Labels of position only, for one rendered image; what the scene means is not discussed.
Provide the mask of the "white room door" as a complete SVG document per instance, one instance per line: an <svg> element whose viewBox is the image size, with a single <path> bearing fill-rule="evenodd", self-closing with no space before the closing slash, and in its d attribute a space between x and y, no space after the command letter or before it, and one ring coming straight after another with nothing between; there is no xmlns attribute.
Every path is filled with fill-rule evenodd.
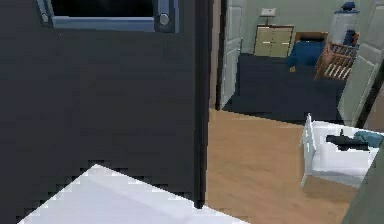
<svg viewBox="0 0 384 224"><path fill-rule="evenodd" d="M241 23L245 0L227 0L220 109L236 89L238 57L241 52Z"/></svg>

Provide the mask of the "dark grey cabinet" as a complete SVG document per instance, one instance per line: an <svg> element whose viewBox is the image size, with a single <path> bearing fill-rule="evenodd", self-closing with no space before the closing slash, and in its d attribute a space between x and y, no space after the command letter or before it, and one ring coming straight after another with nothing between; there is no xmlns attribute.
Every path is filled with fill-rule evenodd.
<svg viewBox="0 0 384 224"><path fill-rule="evenodd" d="M179 32L57 29L0 0L0 224L94 165L205 202L212 0Z"/></svg>

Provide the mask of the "cream chest of drawers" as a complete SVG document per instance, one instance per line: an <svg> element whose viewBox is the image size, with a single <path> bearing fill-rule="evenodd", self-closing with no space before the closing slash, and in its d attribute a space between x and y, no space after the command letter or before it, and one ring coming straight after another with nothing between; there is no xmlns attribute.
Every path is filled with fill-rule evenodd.
<svg viewBox="0 0 384 224"><path fill-rule="evenodd" d="M293 26L258 26L254 55L286 58L289 52Z"/></svg>

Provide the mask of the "white table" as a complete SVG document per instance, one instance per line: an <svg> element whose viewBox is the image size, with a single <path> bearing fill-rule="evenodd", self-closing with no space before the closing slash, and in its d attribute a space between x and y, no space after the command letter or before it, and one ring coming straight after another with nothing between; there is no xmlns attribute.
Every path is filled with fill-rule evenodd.
<svg viewBox="0 0 384 224"><path fill-rule="evenodd" d="M248 224L94 165L17 224Z"/></svg>

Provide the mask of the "white lamp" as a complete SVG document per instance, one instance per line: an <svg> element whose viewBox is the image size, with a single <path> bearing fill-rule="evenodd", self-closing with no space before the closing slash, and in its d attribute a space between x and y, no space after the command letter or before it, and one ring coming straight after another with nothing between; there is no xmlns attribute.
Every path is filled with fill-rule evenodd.
<svg viewBox="0 0 384 224"><path fill-rule="evenodd" d="M262 8L260 16L265 19L265 25L269 25L269 19L276 16L276 8Z"/></svg>

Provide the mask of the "blue framed window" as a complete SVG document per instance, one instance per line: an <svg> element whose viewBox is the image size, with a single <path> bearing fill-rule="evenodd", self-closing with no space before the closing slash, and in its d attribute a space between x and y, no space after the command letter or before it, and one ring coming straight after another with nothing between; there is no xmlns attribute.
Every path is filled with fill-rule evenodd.
<svg viewBox="0 0 384 224"><path fill-rule="evenodd" d="M43 25L57 29L179 32L178 0L35 0Z"/></svg>

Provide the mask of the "blue bed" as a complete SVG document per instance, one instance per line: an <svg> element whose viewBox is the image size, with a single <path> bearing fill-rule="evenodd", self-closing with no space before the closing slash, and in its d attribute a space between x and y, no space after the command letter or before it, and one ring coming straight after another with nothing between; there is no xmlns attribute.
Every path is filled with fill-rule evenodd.
<svg viewBox="0 0 384 224"><path fill-rule="evenodd" d="M286 65L295 72L298 65L315 66L326 44L327 32L297 32Z"/></svg>

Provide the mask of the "black flat object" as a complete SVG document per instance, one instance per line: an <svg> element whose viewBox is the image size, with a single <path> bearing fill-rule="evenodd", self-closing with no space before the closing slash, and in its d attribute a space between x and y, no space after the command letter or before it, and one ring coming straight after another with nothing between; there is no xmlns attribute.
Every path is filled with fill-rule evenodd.
<svg viewBox="0 0 384 224"><path fill-rule="evenodd" d="M343 130L340 130L338 136L327 135L326 141L337 146L339 151L348 151L349 149L355 149L360 151L368 151L368 143L360 138L351 138L344 134Z"/></svg>

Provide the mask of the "white shelf unit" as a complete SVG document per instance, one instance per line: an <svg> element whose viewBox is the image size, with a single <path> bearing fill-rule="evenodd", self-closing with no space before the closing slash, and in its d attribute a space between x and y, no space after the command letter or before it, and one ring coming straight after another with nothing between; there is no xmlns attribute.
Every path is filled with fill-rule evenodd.
<svg viewBox="0 0 384 224"><path fill-rule="evenodd" d="M358 26L358 15L354 1L346 1L334 12L328 32L328 40L334 44L342 44L348 30L355 30Z"/></svg>

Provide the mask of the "pale green room door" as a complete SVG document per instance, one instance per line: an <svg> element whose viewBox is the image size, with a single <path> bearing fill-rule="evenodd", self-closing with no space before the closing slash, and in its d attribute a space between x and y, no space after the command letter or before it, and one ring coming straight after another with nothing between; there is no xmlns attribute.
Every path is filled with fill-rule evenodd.
<svg viewBox="0 0 384 224"><path fill-rule="evenodd" d="M384 0L375 0L365 36L338 105L345 125L357 126L383 60Z"/></svg>

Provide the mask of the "teal cloth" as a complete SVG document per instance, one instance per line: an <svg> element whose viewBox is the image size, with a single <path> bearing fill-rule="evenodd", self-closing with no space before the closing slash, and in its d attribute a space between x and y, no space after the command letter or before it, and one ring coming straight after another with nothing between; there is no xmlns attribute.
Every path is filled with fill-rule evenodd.
<svg viewBox="0 0 384 224"><path fill-rule="evenodd" d="M369 147L379 148L384 141L384 135L375 132L358 131L354 138L366 142Z"/></svg>

